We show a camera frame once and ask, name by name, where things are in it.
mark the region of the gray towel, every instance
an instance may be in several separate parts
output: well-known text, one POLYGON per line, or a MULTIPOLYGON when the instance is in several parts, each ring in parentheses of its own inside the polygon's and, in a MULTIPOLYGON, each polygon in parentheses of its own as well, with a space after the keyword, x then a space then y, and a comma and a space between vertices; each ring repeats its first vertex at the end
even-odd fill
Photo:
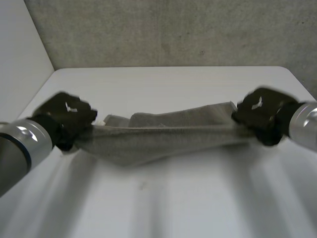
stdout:
POLYGON ((108 115, 105 126, 93 126, 75 146, 115 164, 131 166, 166 156, 255 140, 237 125, 232 102, 166 114, 136 113, 131 119, 108 115))

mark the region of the white table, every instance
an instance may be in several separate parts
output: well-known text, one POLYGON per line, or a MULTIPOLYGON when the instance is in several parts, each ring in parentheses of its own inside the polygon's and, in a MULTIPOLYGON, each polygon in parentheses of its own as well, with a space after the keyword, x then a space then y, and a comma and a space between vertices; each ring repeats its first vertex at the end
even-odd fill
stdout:
MULTIPOLYGON (((56 71, 22 117, 57 91, 114 114, 238 102, 260 85, 312 96, 281 67, 56 71)), ((58 149, 0 199, 3 238, 317 237, 317 156, 286 140, 228 146, 134 169, 58 149)))

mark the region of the silver metal cylinder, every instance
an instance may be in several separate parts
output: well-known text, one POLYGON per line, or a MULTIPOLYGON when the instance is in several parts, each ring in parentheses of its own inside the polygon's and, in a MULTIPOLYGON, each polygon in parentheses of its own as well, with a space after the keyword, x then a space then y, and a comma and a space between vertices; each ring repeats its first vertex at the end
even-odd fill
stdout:
POLYGON ((31 169, 45 159, 52 150, 50 135, 32 120, 17 120, 2 127, 0 133, 12 136, 25 147, 31 157, 31 169))
POLYGON ((0 196, 19 182, 52 150, 52 141, 38 123, 23 119, 0 128, 0 196))
POLYGON ((298 108, 289 124, 289 136, 297 144, 317 151, 317 103, 298 108))
POLYGON ((12 141, 0 137, 0 196, 28 173, 24 154, 12 141))

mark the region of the concrete wall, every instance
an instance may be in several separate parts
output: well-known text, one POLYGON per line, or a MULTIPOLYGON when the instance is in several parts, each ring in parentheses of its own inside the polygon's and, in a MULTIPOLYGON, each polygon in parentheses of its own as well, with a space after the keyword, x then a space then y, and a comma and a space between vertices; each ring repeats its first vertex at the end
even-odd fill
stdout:
POLYGON ((12 121, 54 72, 23 0, 0 0, 0 121, 12 121))
POLYGON ((25 0, 55 69, 279 65, 317 97, 316 0, 25 0))

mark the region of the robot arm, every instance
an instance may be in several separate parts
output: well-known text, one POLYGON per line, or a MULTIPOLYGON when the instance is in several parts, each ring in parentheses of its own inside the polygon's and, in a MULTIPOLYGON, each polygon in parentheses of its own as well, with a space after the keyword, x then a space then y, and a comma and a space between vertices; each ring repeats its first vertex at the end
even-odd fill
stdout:
POLYGON ((237 106, 232 118, 251 130, 267 146, 276 145, 283 136, 317 151, 317 103, 298 102, 284 93, 258 88, 237 106))
POLYGON ((43 161, 56 145, 71 148, 74 138, 95 120, 97 111, 79 98, 58 93, 33 116, 0 128, 0 196, 43 161))

